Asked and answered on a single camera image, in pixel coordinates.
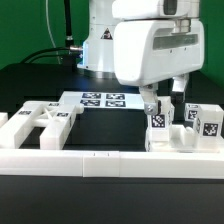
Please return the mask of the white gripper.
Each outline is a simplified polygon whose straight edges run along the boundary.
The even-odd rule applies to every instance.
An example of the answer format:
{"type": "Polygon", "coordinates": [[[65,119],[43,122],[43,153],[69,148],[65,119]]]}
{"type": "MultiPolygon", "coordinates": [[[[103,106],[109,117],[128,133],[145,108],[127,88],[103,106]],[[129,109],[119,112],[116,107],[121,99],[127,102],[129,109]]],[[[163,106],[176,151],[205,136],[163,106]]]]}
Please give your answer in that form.
{"type": "Polygon", "coordinates": [[[174,25],[173,20],[140,20],[121,22],[115,28],[115,75],[122,85],[141,86],[147,115],[159,113],[156,82],[175,76],[171,100],[183,103],[188,73],[203,66],[203,24],[192,20],[187,33],[174,33],[174,25]]]}

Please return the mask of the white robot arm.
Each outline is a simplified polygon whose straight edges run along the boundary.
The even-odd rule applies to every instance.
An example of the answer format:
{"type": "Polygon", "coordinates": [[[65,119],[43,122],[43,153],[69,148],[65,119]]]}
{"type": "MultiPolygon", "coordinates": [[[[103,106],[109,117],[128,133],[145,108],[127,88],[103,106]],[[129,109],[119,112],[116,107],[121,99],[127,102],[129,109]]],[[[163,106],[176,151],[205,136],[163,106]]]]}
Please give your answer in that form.
{"type": "Polygon", "coordinates": [[[186,83],[204,62],[200,0],[89,0],[89,35],[79,68],[137,86],[145,113],[160,112],[158,83],[186,83]]]}

